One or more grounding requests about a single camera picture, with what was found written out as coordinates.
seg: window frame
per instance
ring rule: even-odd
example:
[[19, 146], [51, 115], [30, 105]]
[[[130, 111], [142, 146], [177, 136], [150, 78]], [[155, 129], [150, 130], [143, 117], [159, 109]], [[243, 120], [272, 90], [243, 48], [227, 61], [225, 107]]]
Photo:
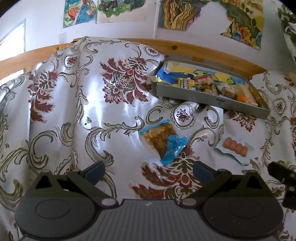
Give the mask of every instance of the window frame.
[[26, 18], [21, 21], [18, 25], [16, 25], [12, 30], [10, 30], [1, 40], [0, 40], [0, 45], [5, 41], [5, 39], [14, 31], [16, 30], [19, 26], [24, 24], [24, 53], [26, 52]]

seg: screw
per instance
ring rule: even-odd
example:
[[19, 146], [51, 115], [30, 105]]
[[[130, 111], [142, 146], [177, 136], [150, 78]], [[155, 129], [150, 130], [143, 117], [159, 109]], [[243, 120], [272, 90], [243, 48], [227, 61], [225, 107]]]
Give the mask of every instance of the screw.
[[182, 203], [185, 206], [194, 206], [196, 204], [196, 200], [193, 198], [185, 198], [182, 200]]
[[105, 198], [104, 200], [102, 200], [101, 203], [104, 206], [111, 207], [111, 206], [114, 206], [115, 204], [117, 204], [117, 201], [113, 198]]

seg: sausage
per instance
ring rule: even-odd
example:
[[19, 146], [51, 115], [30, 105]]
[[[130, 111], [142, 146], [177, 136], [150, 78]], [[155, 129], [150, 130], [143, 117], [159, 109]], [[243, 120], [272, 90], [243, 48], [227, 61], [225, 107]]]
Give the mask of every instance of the sausage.
[[236, 148], [236, 146], [237, 146], [237, 141], [232, 140], [232, 141], [230, 142], [229, 150], [234, 151], [235, 148]]
[[247, 153], [248, 153], [248, 147], [243, 146], [240, 155], [241, 155], [242, 157], [246, 157]]
[[242, 151], [242, 144], [238, 143], [234, 151], [236, 154], [240, 154]]
[[226, 148], [226, 149], [229, 149], [229, 147], [230, 147], [230, 142], [232, 141], [232, 139], [230, 138], [230, 137], [227, 137], [226, 139], [225, 139], [225, 141], [223, 142], [223, 147], [224, 148]]

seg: bed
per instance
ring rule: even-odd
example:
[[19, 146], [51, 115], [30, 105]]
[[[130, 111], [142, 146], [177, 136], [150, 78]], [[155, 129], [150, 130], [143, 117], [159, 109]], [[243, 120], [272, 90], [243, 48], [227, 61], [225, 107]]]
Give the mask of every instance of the bed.
[[[270, 116], [261, 120], [157, 97], [149, 76], [165, 55], [217, 64], [252, 78], [271, 109]], [[296, 170], [294, 84], [281, 73], [246, 60], [158, 39], [84, 37], [1, 61], [0, 79], [20, 69], [25, 73], [0, 87], [1, 240], [21, 237], [14, 210], [42, 170], [58, 175], [102, 160], [107, 171], [96, 187], [119, 202], [124, 198], [180, 200], [201, 186], [192, 173], [193, 163], [200, 160], [233, 174], [256, 170], [280, 203], [284, 186], [268, 175], [267, 165], [277, 161]], [[167, 119], [189, 143], [164, 167], [139, 132]], [[248, 166], [214, 149], [224, 131], [252, 143]], [[283, 210], [277, 235], [280, 240], [296, 240], [296, 214]]]

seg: cartoon drawing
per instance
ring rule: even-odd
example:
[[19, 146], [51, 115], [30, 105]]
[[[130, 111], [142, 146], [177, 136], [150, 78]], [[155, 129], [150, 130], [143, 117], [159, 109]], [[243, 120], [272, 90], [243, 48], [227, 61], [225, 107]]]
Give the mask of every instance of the cartoon drawing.
[[63, 28], [96, 19], [93, 0], [65, 0]]
[[100, 0], [98, 11], [106, 17], [119, 16], [124, 12], [131, 12], [144, 6], [147, 0]]
[[262, 0], [222, 0], [221, 4], [230, 21], [221, 35], [260, 49], [264, 26]]
[[96, 14], [96, 11], [87, 9], [86, 14], [89, 15], [90, 18], [93, 18], [93, 16]]
[[68, 10], [68, 12], [67, 12], [67, 17], [70, 19], [70, 20], [72, 20], [72, 21], [74, 21], [75, 20], [75, 16], [76, 16], [76, 14], [77, 14], [77, 9], [75, 8], [75, 7], [70, 7], [69, 8], [69, 10]]
[[211, 1], [218, 0], [162, 0], [158, 26], [185, 31]]

